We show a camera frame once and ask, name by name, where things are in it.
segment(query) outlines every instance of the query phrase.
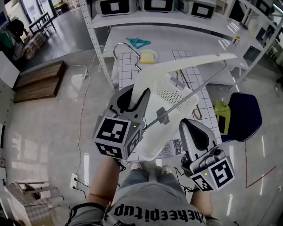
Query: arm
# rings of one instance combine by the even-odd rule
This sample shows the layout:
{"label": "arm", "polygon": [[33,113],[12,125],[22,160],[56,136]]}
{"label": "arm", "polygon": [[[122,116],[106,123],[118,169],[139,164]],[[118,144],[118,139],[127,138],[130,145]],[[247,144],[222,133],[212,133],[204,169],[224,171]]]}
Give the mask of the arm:
{"label": "arm", "polygon": [[92,180],[87,202],[98,203],[107,207],[114,198],[119,173],[120,167],[116,161],[111,157],[103,156],[99,171]]}
{"label": "arm", "polygon": [[197,208],[205,217],[211,217],[212,203],[210,192],[194,192],[191,198],[191,204],[195,208]]}

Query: person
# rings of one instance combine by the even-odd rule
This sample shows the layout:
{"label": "person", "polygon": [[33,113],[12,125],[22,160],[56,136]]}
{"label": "person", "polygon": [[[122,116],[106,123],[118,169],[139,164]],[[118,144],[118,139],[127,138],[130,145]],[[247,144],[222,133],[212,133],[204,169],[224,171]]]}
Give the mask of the person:
{"label": "person", "polygon": [[134,163],[117,193],[120,167],[104,156],[93,178],[87,202],[75,206],[67,226],[220,226],[212,218],[209,192],[194,192],[191,203],[168,166],[156,181],[149,182],[149,172]]}

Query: shelf post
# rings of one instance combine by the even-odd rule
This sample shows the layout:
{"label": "shelf post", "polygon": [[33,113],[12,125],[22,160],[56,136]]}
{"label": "shelf post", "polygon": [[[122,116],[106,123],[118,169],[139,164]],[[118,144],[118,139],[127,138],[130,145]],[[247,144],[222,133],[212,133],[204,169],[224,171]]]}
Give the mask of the shelf post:
{"label": "shelf post", "polygon": [[266,43],[263,51],[260,52],[260,54],[257,56],[257,58],[252,62],[252,64],[245,71],[245,73],[235,82],[235,84],[231,87],[231,89],[234,88],[237,84],[239,84],[239,82],[241,82],[241,80],[243,80],[247,76],[247,74],[252,70],[252,68],[260,61],[262,56],[266,53],[266,51],[272,45],[272,43],[273,43],[274,39],[276,38],[277,34],[280,32],[280,29],[282,28],[282,24],[283,24],[283,18],[281,18],[279,25],[276,27],[273,35],[271,36],[271,38]]}
{"label": "shelf post", "polygon": [[90,16],[89,11],[88,11],[87,2],[86,2],[86,0],[79,0],[79,3],[80,3],[80,9],[81,9],[81,12],[83,14],[85,24],[86,24],[87,29],[88,29],[88,33],[90,35],[90,38],[92,39],[92,44],[93,44],[94,49],[96,51],[98,60],[100,62],[100,65],[101,65],[102,70],[104,72],[104,75],[106,77],[106,80],[108,81],[108,84],[109,84],[110,88],[113,90],[114,86],[113,86],[111,77],[109,75],[108,69],[106,67],[104,58],[102,57],[101,49],[100,49],[100,46],[99,46],[99,43],[98,43],[98,39],[97,39],[97,36],[96,36],[96,31],[92,27],[92,18]]}

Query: white table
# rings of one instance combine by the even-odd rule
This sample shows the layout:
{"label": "white table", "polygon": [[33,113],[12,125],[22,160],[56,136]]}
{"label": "white table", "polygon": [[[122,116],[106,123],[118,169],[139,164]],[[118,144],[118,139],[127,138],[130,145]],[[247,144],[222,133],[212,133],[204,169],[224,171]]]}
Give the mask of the white table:
{"label": "white table", "polygon": [[[172,51],[160,51],[158,54],[157,62],[166,62],[170,60],[177,60],[180,58],[186,58],[190,57],[190,51],[178,51],[178,50],[172,50]],[[132,85],[135,83],[136,78],[139,75],[138,69],[135,67],[134,63],[137,62],[137,56],[133,53],[122,53],[119,56],[119,88],[122,89],[124,87],[127,87],[129,85]],[[141,68],[146,67],[148,65],[142,65],[139,64]],[[188,81],[188,84],[192,90],[196,89],[203,83],[203,78],[200,75],[200,72],[196,66],[191,68],[185,68],[182,69],[182,72],[184,76],[186,77],[186,80]],[[178,76],[178,80],[186,85],[185,81],[183,81],[181,75]],[[197,93],[199,97],[198,106],[200,108],[200,112],[202,114],[202,119],[197,120],[195,116],[191,113],[187,118],[193,119],[196,121],[201,122],[208,128],[212,130],[214,133],[217,144],[221,144],[221,135],[218,128],[216,116],[213,110],[213,106],[209,97],[209,94],[207,92],[206,87],[204,87],[201,91]],[[180,134],[177,132],[172,139],[180,139]],[[141,161],[142,157],[139,156],[137,153],[133,152],[128,158],[128,161]]]}

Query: metal hook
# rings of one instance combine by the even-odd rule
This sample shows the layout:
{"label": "metal hook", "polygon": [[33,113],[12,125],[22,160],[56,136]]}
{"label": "metal hook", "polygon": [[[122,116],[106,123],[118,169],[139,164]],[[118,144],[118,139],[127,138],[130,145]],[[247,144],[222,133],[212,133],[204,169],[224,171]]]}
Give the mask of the metal hook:
{"label": "metal hook", "polygon": [[117,47],[118,45],[120,45],[120,44],[124,44],[124,45],[128,46],[128,47],[130,48],[130,50],[132,50],[132,52],[137,55],[138,60],[137,60],[137,62],[136,62],[134,65],[135,65],[135,67],[136,67],[139,71],[141,71],[140,67],[138,66],[138,62],[139,62],[141,56],[140,56],[136,51],[134,51],[134,49],[133,49],[130,45],[128,45],[127,43],[120,42],[120,43],[118,43],[117,45],[114,46],[113,55],[114,55],[115,60],[118,59],[117,56],[116,56],[115,49],[116,49],[116,47]]}

